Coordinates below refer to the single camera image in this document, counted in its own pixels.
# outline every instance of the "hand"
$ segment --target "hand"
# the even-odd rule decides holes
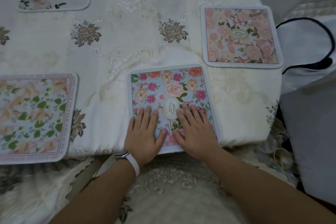
[[[151,117],[151,107],[141,108],[137,118],[132,117],[129,122],[124,150],[132,154],[139,167],[149,163],[160,151],[166,138],[167,131],[161,130],[157,140],[154,138],[158,111]]]
[[[180,110],[176,114],[184,128],[185,137],[176,130],[173,130],[173,136],[187,154],[207,162],[209,156],[220,148],[208,117],[204,112],[198,112],[195,106],[191,106],[192,113],[186,104],[182,104],[182,108],[186,117]]]

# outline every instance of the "white tablecloth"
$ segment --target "white tablecloth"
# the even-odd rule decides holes
[[[79,156],[122,149],[129,120],[129,71],[203,63],[203,4],[260,1],[91,0],[85,10],[45,13],[20,13],[18,4],[0,0],[0,73],[78,74],[78,110],[68,156]],[[277,108],[281,69],[207,67],[207,72],[222,129],[220,143],[265,140]]]

